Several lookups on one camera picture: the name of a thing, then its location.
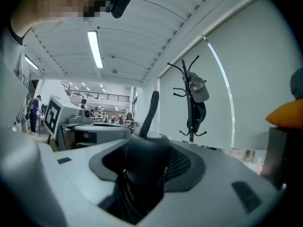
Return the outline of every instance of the ceiling light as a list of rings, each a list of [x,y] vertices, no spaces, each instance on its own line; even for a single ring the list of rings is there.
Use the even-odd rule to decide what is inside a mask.
[[[39,69],[39,67],[37,67],[27,56],[25,56],[25,60],[32,66],[34,67],[36,70]]]
[[[103,68],[98,44],[98,34],[96,31],[88,31],[87,35],[89,37],[89,44],[95,59],[96,66],[98,68]]]

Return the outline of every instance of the dark mesh grille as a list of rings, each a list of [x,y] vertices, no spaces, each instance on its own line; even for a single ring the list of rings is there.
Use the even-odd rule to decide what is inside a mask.
[[[105,155],[102,159],[103,165],[117,174],[123,172],[125,169],[127,150],[128,144],[125,144]],[[190,168],[190,165],[190,158],[172,147],[165,176],[166,181],[184,174]]]
[[[190,165],[190,158],[172,147],[167,167],[167,180],[184,174]]]
[[[102,159],[103,165],[117,174],[123,172],[125,168],[127,149],[128,143],[105,155]]]

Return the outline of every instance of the coat rack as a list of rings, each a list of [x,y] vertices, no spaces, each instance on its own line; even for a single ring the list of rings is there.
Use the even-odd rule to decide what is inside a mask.
[[[193,144],[194,143],[194,134],[196,136],[202,136],[204,134],[206,134],[207,132],[204,131],[202,134],[196,134],[196,130],[195,130],[195,111],[194,111],[194,100],[193,100],[193,97],[191,95],[191,92],[190,92],[190,89],[189,89],[189,81],[188,81],[188,77],[187,77],[187,73],[186,71],[189,71],[191,66],[195,63],[195,61],[199,58],[199,56],[197,56],[193,62],[189,65],[189,68],[188,70],[186,69],[186,66],[185,66],[185,62],[184,60],[182,59],[182,68],[183,68],[183,71],[173,65],[173,64],[170,64],[170,63],[167,63],[168,65],[172,66],[172,67],[175,67],[177,68],[178,70],[181,71],[182,75],[185,75],[185,78],[186,78],[186,82],[184,83],[185,84],[185,90],[183,88],[178,88],[178,87],[174,87],[173,89],[174,90],[182,90],[185,94],[184,95],[179,95],[177,93],[174,93],[174,96],[179,96],[179,97],[187,97],[187,112],[188,112],[188,133],[185,134],[183,133],[182,131],[179,131],[181,134],[183,135],[189,135],[189,143],[190,144]]]

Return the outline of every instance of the gray cap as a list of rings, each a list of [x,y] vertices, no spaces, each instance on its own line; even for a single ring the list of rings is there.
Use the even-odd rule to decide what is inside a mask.
[[[205,86],[205,82],[197,74],[187,71],[189,82],[189,89],[196,103],[201,103],[209,99],[209,94]],[[186,83],[185,75],[182,76],[183,81]]]

